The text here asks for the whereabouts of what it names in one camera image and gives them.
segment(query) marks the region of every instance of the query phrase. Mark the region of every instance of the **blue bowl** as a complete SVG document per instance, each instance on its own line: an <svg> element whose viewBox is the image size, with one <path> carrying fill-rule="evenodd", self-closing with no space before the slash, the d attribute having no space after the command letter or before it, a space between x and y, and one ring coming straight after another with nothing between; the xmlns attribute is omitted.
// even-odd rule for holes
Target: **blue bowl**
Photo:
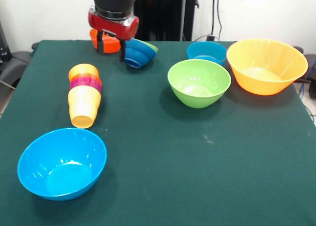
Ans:
<svg viewBox="0 0 316 226"><path fill-rule="evenodd" d="M150 59L145 54L132 48L126 48L125 63L127 63L130 67L139 69L147 65L149 62Z"/></svg>
<svg viewBox="0 0 316 226"><path fill-rule="evenodd" d="M216 42L195 42L187 49L188 59L203 59L223 65L226 60L226 47Z"/></svg>
<svg viewBox="0 0 316 226"><path fill-rule="evenodd" d="M18 177L35 195L55 201L71 200L95 184L106 158L105 145L94 133L59 129L37 138L23 151Z"/></svg>
<svg viewBox="0 0 316 226"><path fill-rule="evenodd" d="M156 52L148 45L138 39L132 38L126 42L125 62L134 68L141 68L147 65Z"/></svg>

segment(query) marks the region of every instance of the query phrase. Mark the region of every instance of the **white wall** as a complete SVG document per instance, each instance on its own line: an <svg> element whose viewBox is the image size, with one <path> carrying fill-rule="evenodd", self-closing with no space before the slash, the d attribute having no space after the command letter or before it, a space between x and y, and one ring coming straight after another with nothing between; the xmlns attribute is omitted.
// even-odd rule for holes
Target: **white wall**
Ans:
<svg viewBox="0 0 316 226"><path fill-rule="evenodd" d="M199 3L193 39L209 34L212 27L212 0ZM316 0L220 0L219 5L221 40L272 38L316 52ZM217 19L215 25L217 36Z"/></svg>
<svg viewBox="0 0 316 226"><path fill-rule="evenodd" d="M193 39L211 31L212 0L199 0ZM42 39L89 39L93 0L0 0L0 20L12 51ZM266 37L316 52L316 0L220 0L222 40ZM218 34L216 22L215 34Z"/></svg>
<svg viewBox="0 0 316 226"><path fill-rule="evenodd" d="M0 21L12 51L42 39L90 39L93 0L0 0Z"/></svg>

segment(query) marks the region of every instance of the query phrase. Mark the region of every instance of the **plastic cup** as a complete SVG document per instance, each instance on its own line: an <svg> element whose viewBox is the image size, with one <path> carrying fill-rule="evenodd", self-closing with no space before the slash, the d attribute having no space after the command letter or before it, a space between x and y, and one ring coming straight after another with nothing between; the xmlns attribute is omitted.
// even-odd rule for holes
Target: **plastic cup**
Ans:
<svg viewBox="0 0 316 226"><path fill-rule="evenodd" d="M69 81L71 81L75 75L84 74L84 73L89 73L89 74L99 77L99 72L95 68L95 66L91 64L78 64L72 67L71 70L69 71L69 74L68 74Z"/></svg>
<svg viewBox="0 0 316 226"><path fill-rule="evenodd" d="M98 109L89 102L78 101L69 106L69 116L73 126L86 129L93 125Z"/></svg>
<svg viewBox="0 0 316 226"><path fill-rule="evenodd" d="M73 89L74 87L80 86L80 85L87 85L91 86L95 89L97 89L100 93L102 91L102 85L97 81L96 79L92 77L78 77L77 79L73 79L73 81L70 83L69 89Z"/></svg>
<svg viewBox="0 0 316 226"><path fill-rule="evenodd" d="M80 85L68 93L69 115L73 126L89 128L93 125L101 102L100 92L87 85Z"/></svg>
<svg viewBox="0 0 316 226"><path fill-rule="evenodd" d="M75 75L75 76L71 79L70 82L73 82L75 79L78 79L79 77L91 77L91 78L94 78L94 79L96 79L96 80L100 83L100 85L102 85L102 81L100 80L100 78L97 77L97 76L95 76L95 75L92 75L92 74L90 74L90 73L80 73L80 74L77 74L77 75Z"/></svg>

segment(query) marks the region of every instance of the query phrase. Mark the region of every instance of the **pink cup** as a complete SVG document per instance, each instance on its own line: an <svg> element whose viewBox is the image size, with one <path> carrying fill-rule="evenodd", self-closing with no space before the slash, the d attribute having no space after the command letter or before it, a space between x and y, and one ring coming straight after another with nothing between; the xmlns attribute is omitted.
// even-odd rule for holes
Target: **pink cup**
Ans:
<svg viewBox="0 0 316 226"><path fill-rule="evenodd" d="M77 87L79 85L91 86L91 87L95 88L96 90L98 90L100 93L102 90L102 85L100 84L100 82L98 80L96 80L92 77L88 77L88 76L78 77L77 79L74 79L70 83L69 89L71 90L72 88Z"/></svg>

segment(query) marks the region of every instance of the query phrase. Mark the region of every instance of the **cable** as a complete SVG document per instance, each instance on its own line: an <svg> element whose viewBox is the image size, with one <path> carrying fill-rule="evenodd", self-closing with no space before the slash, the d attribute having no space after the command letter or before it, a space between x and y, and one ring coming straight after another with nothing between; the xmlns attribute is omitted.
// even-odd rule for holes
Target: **cable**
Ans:
<svg viewBox="0 0 316 226"><path fill-rule="evenodd" d="M309 115L311 116L313 122L315 122L314 115L312 114L311 110L305 105L306 110L308 111Z"/></svg>
<svg viewBox="0 0 316 226"><path fill-rule="evenodd" d="M196 40L194 40L194 42L198 41L199 39L203 38L203 37L207 37L207 36L213 36L214 38L217 38L219 40L218 37L216 37L215 35L203 35L201 37L198 37Z"/></svg>
<svg viewBox="0 0 316 226"><path fill-rule="evenodd" d="M211 32L211 35L213 34L214 32L214 11L215 11L215 0L213 0L213 10L212 10L212 32Z"/></svg>
<svg viewBox="0 0 316 226"><path fill-rule="evenodd" d="M220 26L219 34L218 34L218 38L219 38L218 40L220 40L223 26L222 26L221 19L220 19L220 16L219 16L219 0L217 0L217 18L218 18L218 22L219 22L219 26Z"/></svg>
<svg viewBox="0 0 316 226"><path fill-rule="evenodd" d="M1 84L4 84L5 86L9 87L10 89L15 90L15 88L14 88L13 86L9 85L8 83L5 83L5 82L2 81L2 80L0 80L0 83L1 83Z"/></svg>
<svg viewBox="0 0 316 226"><path fill-rule="evenodd" d="M307 81L308 76L313 72L314 68L316 65L316 60L314 61L314 64L312 66L312 68L310 69L310 71L306 74L304 80L303 80L303 84L298 92L298 95L300 96L300 98L302 99L304 97L304 92L305 92L305 83Z"/></svg>

